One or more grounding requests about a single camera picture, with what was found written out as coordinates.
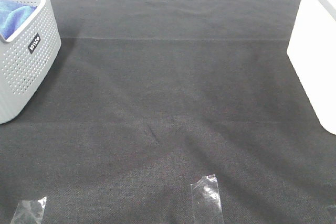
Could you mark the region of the black table cloth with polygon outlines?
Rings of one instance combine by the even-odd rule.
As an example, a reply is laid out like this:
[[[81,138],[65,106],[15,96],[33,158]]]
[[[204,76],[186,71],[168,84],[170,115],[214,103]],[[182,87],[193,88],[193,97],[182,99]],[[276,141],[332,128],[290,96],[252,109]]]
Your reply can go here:
[[[335,136],[287,56],[301,0],[51,0],[61,49],[1,126],[1,223],[328,223]]]

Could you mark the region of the grey perforated plastic basket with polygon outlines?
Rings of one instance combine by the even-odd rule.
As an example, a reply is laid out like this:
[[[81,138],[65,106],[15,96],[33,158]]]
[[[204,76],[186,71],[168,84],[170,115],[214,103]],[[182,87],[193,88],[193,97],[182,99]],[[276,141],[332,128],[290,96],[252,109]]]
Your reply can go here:
[[[20,114],[61,47],[51,0],[9,0],[35,11],[8,38],[1,36],[1,123]]]

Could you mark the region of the clear tape strip centre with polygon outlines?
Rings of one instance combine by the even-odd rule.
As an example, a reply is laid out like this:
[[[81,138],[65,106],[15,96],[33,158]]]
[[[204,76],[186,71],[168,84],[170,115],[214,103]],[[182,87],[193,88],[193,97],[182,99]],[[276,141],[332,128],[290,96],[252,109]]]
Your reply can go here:
[[[215,174],[203,176],[191,184],[193,219],[195,224],[223,223],[223,212]]]

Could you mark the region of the blue microfibre towel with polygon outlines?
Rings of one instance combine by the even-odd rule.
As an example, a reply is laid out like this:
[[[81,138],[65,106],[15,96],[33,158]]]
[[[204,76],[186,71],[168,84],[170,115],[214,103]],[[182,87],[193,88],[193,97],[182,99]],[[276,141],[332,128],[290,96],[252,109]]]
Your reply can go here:
[[[35,6],[1,0],[1,36],[4,39],[8,39],[29,18],[35,9]]]

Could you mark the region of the white plastic basket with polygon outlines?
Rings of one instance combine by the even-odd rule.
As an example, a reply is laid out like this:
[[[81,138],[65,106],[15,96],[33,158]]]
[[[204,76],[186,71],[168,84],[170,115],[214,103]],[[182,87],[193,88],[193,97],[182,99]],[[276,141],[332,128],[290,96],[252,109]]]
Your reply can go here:
[[[335,0],[301,0],[287,55],[321,126],[335,134]]]

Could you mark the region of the clear tape strip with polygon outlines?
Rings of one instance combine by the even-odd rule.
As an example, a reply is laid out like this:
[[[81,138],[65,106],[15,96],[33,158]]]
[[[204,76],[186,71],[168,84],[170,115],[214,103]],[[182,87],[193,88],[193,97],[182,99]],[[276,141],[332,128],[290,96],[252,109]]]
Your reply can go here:
[[[39,200],[21,200],[14,212],[10,224],[41,224],[47,197]]]
[[[193,219],[195,224],[223,223],[223,212],[215,174],[203,176],[191,184]]]

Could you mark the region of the clear tape strip left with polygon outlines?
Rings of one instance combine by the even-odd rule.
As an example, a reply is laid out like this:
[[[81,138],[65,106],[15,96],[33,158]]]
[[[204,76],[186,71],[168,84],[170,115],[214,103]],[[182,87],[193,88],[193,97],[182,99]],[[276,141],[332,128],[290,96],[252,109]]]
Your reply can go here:
[[[14,212],[10,224],[41,224],[47,197],[39,200],[21,200]]]

